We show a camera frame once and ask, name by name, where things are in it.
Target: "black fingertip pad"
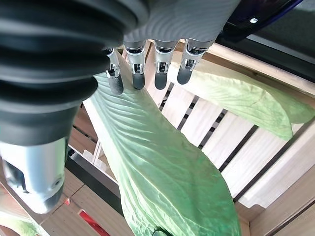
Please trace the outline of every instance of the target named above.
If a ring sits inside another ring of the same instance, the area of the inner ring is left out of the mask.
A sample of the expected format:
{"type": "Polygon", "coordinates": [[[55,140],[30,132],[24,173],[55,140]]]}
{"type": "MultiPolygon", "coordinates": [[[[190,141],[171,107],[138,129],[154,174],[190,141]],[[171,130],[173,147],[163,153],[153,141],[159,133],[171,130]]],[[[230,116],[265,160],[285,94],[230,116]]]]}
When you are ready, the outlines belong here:
{"type": "Polygon", "coordinates": [[[177,81],[181,85],[187,84],[190,77],[191,77],[192,71],[187,69],[179,69],[178,75],[177,75],[177,81]]]}
{"type": "Polygon", "coordinates": [[[144,73],[132,74],[132,82],[135,89],[143,89],[144,87],[144,73]]]}
{"type": "Polygon", "coordinates": [[[166,87],[166,82],[167,82],[167,74],[156,73],[154,83],[157,89],[159,90],[164,89],[166,87]]]}
{"type": "Polygon", "coordinates": [[[121,75],[119,75],[118,77],[112,76],[111,78],[108,79],[108,81],[110,90],[114,95],[120,95],[123,93],[124,85],[121,75]]]}

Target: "red object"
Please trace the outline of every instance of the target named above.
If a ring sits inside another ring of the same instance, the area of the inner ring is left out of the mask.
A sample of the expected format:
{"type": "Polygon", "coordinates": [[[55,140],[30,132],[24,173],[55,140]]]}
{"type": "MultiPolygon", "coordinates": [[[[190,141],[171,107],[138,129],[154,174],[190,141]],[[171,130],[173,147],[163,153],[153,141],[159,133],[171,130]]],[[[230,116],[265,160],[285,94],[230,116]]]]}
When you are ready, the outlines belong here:
{"type": "Polygon", "coordinates": [[[96,223],[85,211],[79,213],[82,219],[87,222],[101,236],[110,236],[98,223],[96,223]]]}

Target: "wooden slat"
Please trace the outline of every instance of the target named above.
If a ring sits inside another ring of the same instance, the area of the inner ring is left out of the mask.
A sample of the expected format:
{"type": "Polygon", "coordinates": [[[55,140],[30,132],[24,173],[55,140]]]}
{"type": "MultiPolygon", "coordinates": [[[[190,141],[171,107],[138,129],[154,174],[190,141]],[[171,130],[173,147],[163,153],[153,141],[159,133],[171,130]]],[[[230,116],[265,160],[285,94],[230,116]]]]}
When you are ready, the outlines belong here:
{"type": "Polygon", "coordinates": [[[282,225],[315,199],[315,166],[250,222],[251,235],[263,236],[282,225]]]}
{"type": "Polygon", "coordinates": [[[156,67],[155,67],[154,54],[155,54],[155,49],[154,49],[154,44],[152,43],[147,54],[146,67],[144,70],[145,80],[146,80],[145,88],[148,91],[151,98],[154,100],[155,104],[158,107],[160,107],[163,101],[163,98],[165,97],[165,94],[167,92],[170,82],[168,81],[166,84],[166,87],[162,90],[159,90],[155,87],[154,80],[155,80],[155,74],[156,74],[156,67]]]}
{"type": "Polygon", "coordinates": [[[251,236],[249,222],[243,219],[242,217],[239,217],[239,219],[240,219],[242,236],[251,236]]]}
{"type": "Polygon", "coordinates": [[[181,123],[194,95],[187,92],[180,86],[174,85],[165,105],[162,114],[168,121],[177,128],[181,123]]]}
{"type": "Polygon", "coordinates": [[[239,200],[247,207],[267,208],[305,172],[315,165],[315,122],[239,200]]]}
{"type": "Polygon", "coordinates": [[[249,222],[254,220],[257,216],[259,216],[259,214],[261,214],[265,210],[265,208],[262,208],[261,206],[258,205],[254,205],[251,208],[247,208],[246,206],[242,205],[239,202],[236,202],[234,206],[238,215],[249,222]]]}
{"type": "Polygon", "coordinates": [[[299,215],[290,224],[275,234],[276,236],[314,236],[315,204],[299,215]]]}
{"type": "Polygon", "coordinates": [[[199,98],[181,132],[192,144],[199,146],[221,111],[222,108],[219,106],[199,98]]]}
{"type": "Polygon", "coordinates": [[[249,121],[227,112],[202,151],[220,168],[252,126],[249,121]]]}
{"type": "Polygon", "coordinates": [[[103,154],[102,156],[99,157],[99,161],[101,161],[102,163],[104,163],[106,165],[106,174],[114,181],[117,183],[116,177],[114,175],[114,173],[112,172],[112,169],[109,166],[109,163],[107,161],[107,157],[105,156],[105,154],[103,154]]]}
{"type": "Polygon", "coordinates": [[[133,235],[126,220],[86,185],[72,196],[72,200],[110,235],[133,235]]]}
{"type": "Polygon", "coordinates": [[[100,143],[100,140],[98,140],[95,146],[95,150],[93,153],[93,160],[91,163],[94,164],[98,160],[98,158],[102,156],[103,154],[104,154],[104,151],[102,149],[102,144],[100,143]]]}
{"type": "Polygon", "coordinates": [[[82,108],[78,110],[77,115],[74,118],[74,126],[82,130],[84,133],[97,140],[97,134],[90,121],[89,115],[82,108]]]}
{"type": "Polygon", "coordinates": [[[79,216],[80,210],[75,203],[70,205],[63,204],[41,226],[50,236],[99,236],[79,216]]]}
{"type": "MultiPolygon", "coordinates": [[[[293,125],[294,133],[301,126],[293,125]]],[[[235,197],[285,144],[285,140],[272,133],[257,129],[222,171],[232,197],[235,197]]]]}
{"type": "Polygon", "coordinates": [[[67,197],[71,197],[76,191],[78,191],[84,183],[79,180],[73,173],[68,169],[64,169],[64,186],[63,193],[67,197]]]}
{"type": "Polygon", "coordinates": [[[75,128],[72,128],[71,130],[69,145],[81,154],[83,154],[84,150],[93,153],[96,147],[96,143],[94,143],[75,128]]]}

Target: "robotic hand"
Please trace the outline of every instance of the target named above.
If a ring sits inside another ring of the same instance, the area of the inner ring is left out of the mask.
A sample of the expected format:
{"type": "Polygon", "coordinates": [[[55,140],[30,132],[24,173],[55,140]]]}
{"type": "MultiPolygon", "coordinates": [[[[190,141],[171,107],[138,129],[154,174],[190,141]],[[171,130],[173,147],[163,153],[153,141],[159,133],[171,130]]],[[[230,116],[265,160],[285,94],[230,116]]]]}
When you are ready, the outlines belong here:
{"type": "Polygon", "coordinates": [[[107,71],[124,86],[115,47],[124,44],[133,84],[142,89],[144,46],[155,41],[157,89],[177,42],[186,40],[178,82],[185,84],[240,0],[2,0],[0,156],[7,183],[36,213],[58,202],[74,116],[107,71]]]}

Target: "wooden board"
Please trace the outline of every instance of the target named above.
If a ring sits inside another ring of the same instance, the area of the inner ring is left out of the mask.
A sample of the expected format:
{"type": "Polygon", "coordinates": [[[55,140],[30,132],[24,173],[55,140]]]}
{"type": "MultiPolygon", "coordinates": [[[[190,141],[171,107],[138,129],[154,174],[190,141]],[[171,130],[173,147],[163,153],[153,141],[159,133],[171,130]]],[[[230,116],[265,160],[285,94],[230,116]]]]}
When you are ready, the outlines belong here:
{"type": "Polygon", "coordinates": [[[259,214],[261,214],[265,210],[264,208],[258,205],[254,205],[251,208],[247,208],[246,206],[242,205],[239,202],[236,202],[234,206],[238,215],[249,222],[254,220],[257,216],[259,216],[259,214]]]}
{"type": "Polygon", "coordinates": [[[221,107],[199,98],[181,132],[188,141],[195,146],[199,146],[221,111],[221,107]]]}
{"type": "Polygon", "coordinates": [[[50,236],[99,236],[80,216],[80,207],[75,203],[62,205],[42,227],[50,236]]]}
{"type": "Polygon", "coordinates": [[[276,236],[314,236],[315,204],[275,234],[276,236]]]}
{"type": "Polygon", "coordinates": [[[64,186],[63,193],[67,197],[71,197],[75,192],[77,192],[82,186],[83,182],[79,180],[73,173],[68,169],[64,169],[64,186]]]}
{"type": "Polygon", "coordinates": [[[184,88],[174,85],[162,110],[162,114],[177,128],[190,106],[194,95],[184,88]]]}
{"type": "Polygon", "coordinates": [[[107,231],[109,235],[133,235],[126,220],[86,185],[72,196],[72,200],[107,231]]]}
{"type": "Polygon", "coordinates": [[[249,121],[227,112],[202,151],[220,168],[252,126],[249,121]]]}
{"type": "Polygon", "coordinates": [[[74,118],[73,125],[92,137],[95,141],[97,140],[97,134],[93,128],[87,112],[84,109],[80,108],[78,110],[78,113],[74,118]]]}
{"type": "Polygon", "coordinates": [[[251,236],[249,222],[247,220],[243,219],[242,217],[239,217],[239,219],[240,219],[242,236],[251,236]]]}
{"type": "Polygon", "coordinates": [[[315,166],[250,222],[251,235],[264,236],[268,234],[312,202],[315,199],[314,183],[315,166]]]}
{"type": "Polygon", "coordinates": [[[315,165],[315,122],[239,200],[247,207],[267,208],[315,165]]]}
{"type": "Polygon", "coordinates": [[[77,129],[72,128],[69,146],[75,151],[83,155],[84,150],[94,153],[96,143],[86,137],[84,134],[80,133],[77,129]]]}
{"type": "MultiPolygon", "coordinates": [[[[301,126],[293,125],[294,132],[301,126]]],[[[257,129],[222,171],[232,197],[235,197],[285,144],[285,140],[272,133],[257,129]]]]}

